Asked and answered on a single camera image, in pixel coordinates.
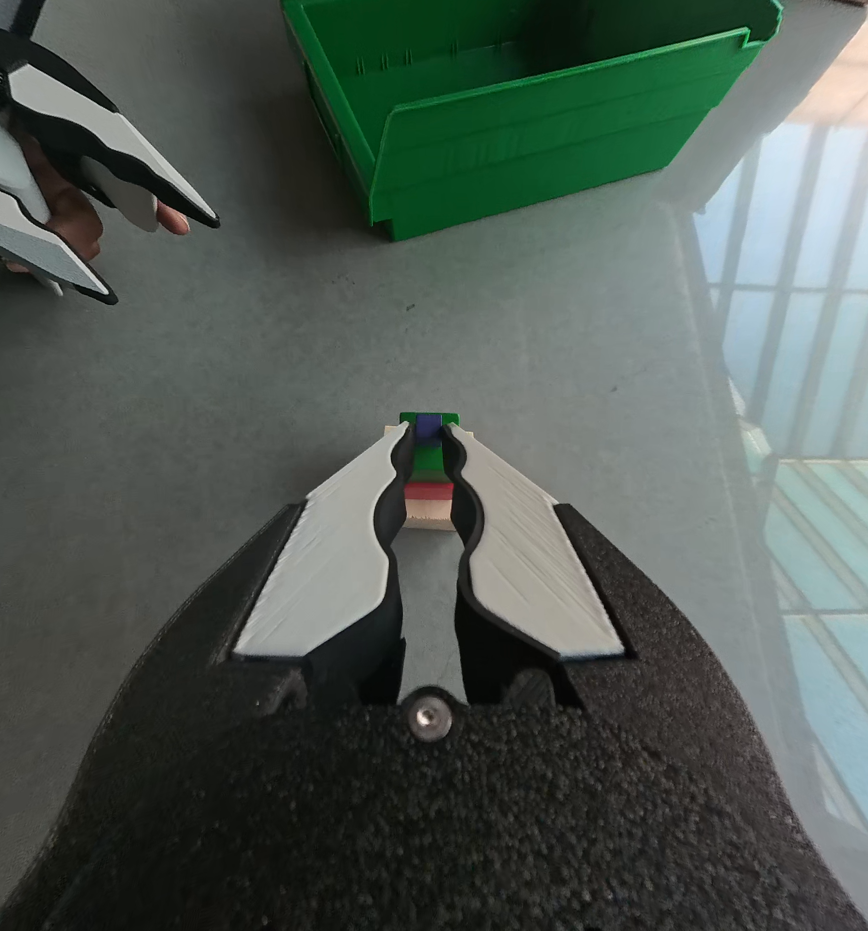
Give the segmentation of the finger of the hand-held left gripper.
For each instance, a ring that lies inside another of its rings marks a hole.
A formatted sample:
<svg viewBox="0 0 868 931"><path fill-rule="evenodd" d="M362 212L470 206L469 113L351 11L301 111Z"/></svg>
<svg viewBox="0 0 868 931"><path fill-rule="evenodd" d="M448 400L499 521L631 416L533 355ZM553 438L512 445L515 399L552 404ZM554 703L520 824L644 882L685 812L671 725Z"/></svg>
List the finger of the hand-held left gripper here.
<svg viewBox="0 0 868 931"><path fill-rule="evenodd" d="M48 227L50 216L20 144L0 118L0 257L20 263L52 289L65 284L116 304L114 291Z"/></svg>
<svg viewBox="0 0 868 931"><path fill-rule="evenodd" d="M32 64L9 72L9 95L25 129L44 148L88 159L89 181L145 230L149 207L129 191L140 189L212 229L220 218L184 177L116 110L69 87Z"/></svg>

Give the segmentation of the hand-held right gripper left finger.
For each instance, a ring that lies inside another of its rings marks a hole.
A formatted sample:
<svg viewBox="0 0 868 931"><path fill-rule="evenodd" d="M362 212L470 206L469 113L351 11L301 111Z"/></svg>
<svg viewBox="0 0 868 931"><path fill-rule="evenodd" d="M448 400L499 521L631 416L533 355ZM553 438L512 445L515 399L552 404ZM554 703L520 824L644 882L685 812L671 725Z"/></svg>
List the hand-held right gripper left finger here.
<svg viewBox="0 0 868 931"><path fill-rule="evenodd" d="M414 458L415 426L401 422L306 496L233 659L299 666L314 694L397 699L405 644L393 542Z"/></svg>

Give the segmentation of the green wooden cube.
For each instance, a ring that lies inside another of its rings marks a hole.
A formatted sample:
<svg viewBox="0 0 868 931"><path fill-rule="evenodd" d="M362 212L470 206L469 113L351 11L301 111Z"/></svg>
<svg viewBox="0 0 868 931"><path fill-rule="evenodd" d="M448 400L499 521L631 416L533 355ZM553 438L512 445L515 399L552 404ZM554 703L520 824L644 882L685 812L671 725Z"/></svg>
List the green wooden cube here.
<svg viewBox="0 0 868 931"><path fill-rule="evenodd" d="M417 412L401 412L399 420L413 424L416 430ZM442 413L443 424L460 425L461 419L458 413ZM444 468L444 459L442 452L442 437L439 448L421 448L416 446L414 453L413 472L409 479L410 482L451 482Z"/></svg>

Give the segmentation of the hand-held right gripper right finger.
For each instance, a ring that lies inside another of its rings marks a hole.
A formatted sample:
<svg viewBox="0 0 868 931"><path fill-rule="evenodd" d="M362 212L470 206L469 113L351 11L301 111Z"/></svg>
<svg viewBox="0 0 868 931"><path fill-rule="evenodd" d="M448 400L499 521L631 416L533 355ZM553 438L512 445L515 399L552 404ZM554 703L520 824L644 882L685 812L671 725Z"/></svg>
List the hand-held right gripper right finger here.
<svg viewBox="0 0 868 931"><path fill-rule="evenodd" d="M629 646L564 525L564 507L459 425L442 429L463 551L454 632L466 701L579 704L572 664Z"/></svg>

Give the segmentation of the large plain wooden cube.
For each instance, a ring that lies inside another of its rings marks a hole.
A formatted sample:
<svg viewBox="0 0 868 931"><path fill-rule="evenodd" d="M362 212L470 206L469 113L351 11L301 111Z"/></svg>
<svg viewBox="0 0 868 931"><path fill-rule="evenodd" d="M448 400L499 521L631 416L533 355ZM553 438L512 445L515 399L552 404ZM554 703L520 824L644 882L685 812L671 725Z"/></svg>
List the large plain wooden cube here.
<svg viewBox="0 0 868 931"><path fill-rule="evenodd" d="M451 501L424 502L414 500L408 501L405 498L405 506L405 529L453 530L451 522L452 499Z"/></svg>

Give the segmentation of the person's left hand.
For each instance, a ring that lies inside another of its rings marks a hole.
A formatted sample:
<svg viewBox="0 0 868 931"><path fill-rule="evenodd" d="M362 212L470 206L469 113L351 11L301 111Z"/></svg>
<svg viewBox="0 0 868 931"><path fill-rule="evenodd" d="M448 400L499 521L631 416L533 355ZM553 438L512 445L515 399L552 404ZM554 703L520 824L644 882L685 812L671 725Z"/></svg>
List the person's left hand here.
<svg viewBox="0 0 868 931"><path fill-rule="evenodd" d="M12 128L28 168L49 210L47 226L87 262L101 251L103 226L91 201L50 164L38 142L20 128Z"/></svg>

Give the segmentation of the green plastic bin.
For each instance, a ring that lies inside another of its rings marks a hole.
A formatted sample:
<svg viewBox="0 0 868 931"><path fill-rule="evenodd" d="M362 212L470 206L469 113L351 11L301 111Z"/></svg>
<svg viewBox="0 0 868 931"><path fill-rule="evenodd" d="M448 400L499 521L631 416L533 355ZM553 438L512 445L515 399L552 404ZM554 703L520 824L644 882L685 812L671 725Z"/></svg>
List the green plastic bin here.
<svg viewBox="0 0 868 931"><path fill-rule="evenodd" d="M773 1L281 2L392 240L666 168L774 38Z"/></svg>

